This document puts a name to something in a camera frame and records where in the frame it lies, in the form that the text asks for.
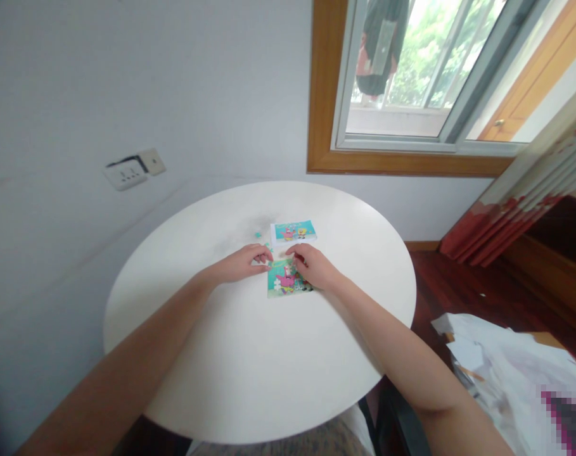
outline hand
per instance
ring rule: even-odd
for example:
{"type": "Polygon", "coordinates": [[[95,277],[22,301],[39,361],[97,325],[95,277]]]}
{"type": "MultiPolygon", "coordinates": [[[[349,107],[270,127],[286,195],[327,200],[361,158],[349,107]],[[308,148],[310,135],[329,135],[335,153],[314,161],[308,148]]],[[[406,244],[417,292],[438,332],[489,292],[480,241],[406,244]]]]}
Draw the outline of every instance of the hand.
{"type": "Polygon", "coordinates": [[[253,260],[258,263],[266,263],[267,260],[273,261],[273,255],[264,245],[246,245],[225,259],[206,268],[203,273],[215,283],[221,284],[237,282],[246,277],[267,272],[270,269],[267,265],[253,265],[253,260]]]}
{"type": "Polygon", "coordinates": [[[296,244],[286,251],[294,254],[297,271],[313,286],[331,291],[344,276],[334,267],[323,253],[309,244],[296,244]]]}

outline cartoon picture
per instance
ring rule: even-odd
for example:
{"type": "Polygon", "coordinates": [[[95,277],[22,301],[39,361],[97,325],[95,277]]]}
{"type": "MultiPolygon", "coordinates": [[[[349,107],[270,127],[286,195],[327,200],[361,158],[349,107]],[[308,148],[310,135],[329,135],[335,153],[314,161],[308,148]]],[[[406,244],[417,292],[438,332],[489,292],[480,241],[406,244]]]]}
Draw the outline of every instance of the cartoon picture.
{"type": "Polygon", "coordinates": [[[317,239],[317,234],[310,220],[287,224],[271,225],[271,241],[274,246],[291,245],[301,242],[311,242],[317,239]]]}
{"type": "Polygon", "coordinates": [[[292,239],[294,239],[294,232],[290,229],[290,227],[287,227],[286,230],[281,234],[283,236],[283,240],[286,242],[290,242],[292,239]]]}
{"type": "Polygon", "coordinates": [[[292,259],[280,260],[270,263],[268,272],[267,296],[277,298],[279,296],[297,295],[313,291],[313,286],[303,280],[292,264],[292,259]]]}

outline green foliage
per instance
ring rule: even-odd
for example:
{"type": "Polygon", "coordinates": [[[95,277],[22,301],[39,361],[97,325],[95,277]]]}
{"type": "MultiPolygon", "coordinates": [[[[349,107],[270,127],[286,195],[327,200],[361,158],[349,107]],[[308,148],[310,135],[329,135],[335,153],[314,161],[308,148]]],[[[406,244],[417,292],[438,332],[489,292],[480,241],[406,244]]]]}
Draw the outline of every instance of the green foliage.
{"type": "MultiPolygon", "coordinates": [[[[474,0],[471,5],[438,80],[431,107],[451,107],[459,94],[501,10],[489,2],[495,3],[494,0],[474,0]]],[[[423,106],[459,4],[460,0],[416,0],[387,103],[423,106]]]]}

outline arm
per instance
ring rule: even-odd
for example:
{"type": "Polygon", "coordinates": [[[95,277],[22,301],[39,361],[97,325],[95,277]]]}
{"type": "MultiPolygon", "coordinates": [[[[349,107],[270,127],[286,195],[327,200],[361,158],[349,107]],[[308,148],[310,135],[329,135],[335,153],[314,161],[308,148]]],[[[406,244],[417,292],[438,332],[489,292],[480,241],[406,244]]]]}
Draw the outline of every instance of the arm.
{"type": "Polygon", "coordinates": [[[151,401],[212,291],[269,270],[259,244],[245,246],[195,275],[81,381],[17,455],[110,454],[151,401]]]}
{"type": "Polygon", "coordinates": [[[511,455],[491,420],[425,342],[308,244],[290,248],[298,271],[348,310],[383,371],[417,413],[434,454],[511,455]]]}

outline wooden door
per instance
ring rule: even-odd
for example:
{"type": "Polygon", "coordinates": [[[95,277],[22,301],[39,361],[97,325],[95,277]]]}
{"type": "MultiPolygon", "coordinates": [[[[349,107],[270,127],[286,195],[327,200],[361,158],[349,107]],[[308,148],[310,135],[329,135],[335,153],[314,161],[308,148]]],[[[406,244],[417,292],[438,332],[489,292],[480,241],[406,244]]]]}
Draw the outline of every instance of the wooden door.
{"type": "Polygon", "coordinates": [[[510,141],[576,58],[576,0],[569,0],[478,136],[510,141]]]}

